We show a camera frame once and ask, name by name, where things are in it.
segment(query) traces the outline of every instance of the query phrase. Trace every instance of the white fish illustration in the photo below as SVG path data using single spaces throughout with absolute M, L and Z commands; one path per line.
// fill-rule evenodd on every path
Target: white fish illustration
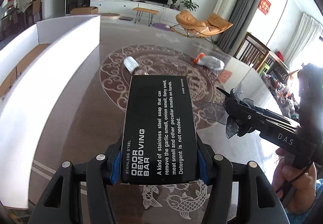
M 184 184 L 170 184 L 170 185 L 163 185 L 164 187 L 168 188 L 169 191 L 172 193 L 174 189 L 178 190 L 187 190 L 188 187 L 190 186 L 189 183 L 184 183 Z
M 156 185 L 143 185 L 143 206 L 148 209 L 149 206 L 162 207 L 162 205 L 154 199 L 153 194 L 159 193 Z
M 195 190 L 196 198 L 189 197 L 184 192 L 182 196 L 168 195 L 166 199 L 168 205 L 172 209 L 179 211 L 180 215 L 187 220 L 191 219 L 189 213 L 199 209 L 210 196 L 210 194 L 207 194 L 207 186 L 202 180 L 198 180 L 196 183 L 200 187 L 200 190 Z

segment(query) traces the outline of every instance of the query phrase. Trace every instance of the potted plant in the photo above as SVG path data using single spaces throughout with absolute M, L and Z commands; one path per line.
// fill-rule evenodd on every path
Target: potted plant
M 175 8 L 175 4 L 177 2 L 177 0 L 171 0 L 172 4 L 169 6 L 170 9 L 174 9 Z
M 193 3 L 192 0 L 181 0 L 180 3 L 182 3 L 190 11 L 196 11 L 196 9 L 199 7 L 199 5 L 197 3 Z

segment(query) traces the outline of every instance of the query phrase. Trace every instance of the white bottle cap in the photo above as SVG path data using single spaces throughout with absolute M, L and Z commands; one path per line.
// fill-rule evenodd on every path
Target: white bottle cap
M 125 65 L 125 67 L 128 69 L 128 71 L 132 74 L 133 71 L 135 71 L 135 69 L 137 67 L 139 67 L 139 64 L 137 63 L 137 61 L 132 57 L 132 56 L 128 56 L 123 60 L 123 64 Z

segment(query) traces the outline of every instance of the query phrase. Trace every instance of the person's hand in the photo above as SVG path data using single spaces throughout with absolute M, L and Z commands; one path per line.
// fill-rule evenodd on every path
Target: person's hand
M 283 156 L 285 151 L 282 148 L 276 150 L 276 154 Z M 304 169 L 296 169 L 292 166 L 284 166 L 284 159 L 281 159 L 276 167 L 273 176 L 272 187 L 276 191 L 280 188 L 285 180 L 291 181 L 303 172 Z M 287 210 L 294 214 L 303 214 L 313 204 L 315 200 L 316 189 L 316 168 L 314 163 L 309 168 L 308 172 L 302 175 L 298 180 L 292 183 L 296 188 L 296 192 L 287 205 Z M 283 191 L 280 190 L 277 196 L 281 198 Z

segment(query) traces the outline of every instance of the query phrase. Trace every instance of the red bag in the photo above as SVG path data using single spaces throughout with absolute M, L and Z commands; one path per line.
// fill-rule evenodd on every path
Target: red bag
M 278 56 L 278 58 L 279 58 L 280 60 L 284 61 L 283 55 L 282 55 L 282 53 L 281 53 L 280 51 L 277 51 L 277 52 L 276 52 L 276 55 Z

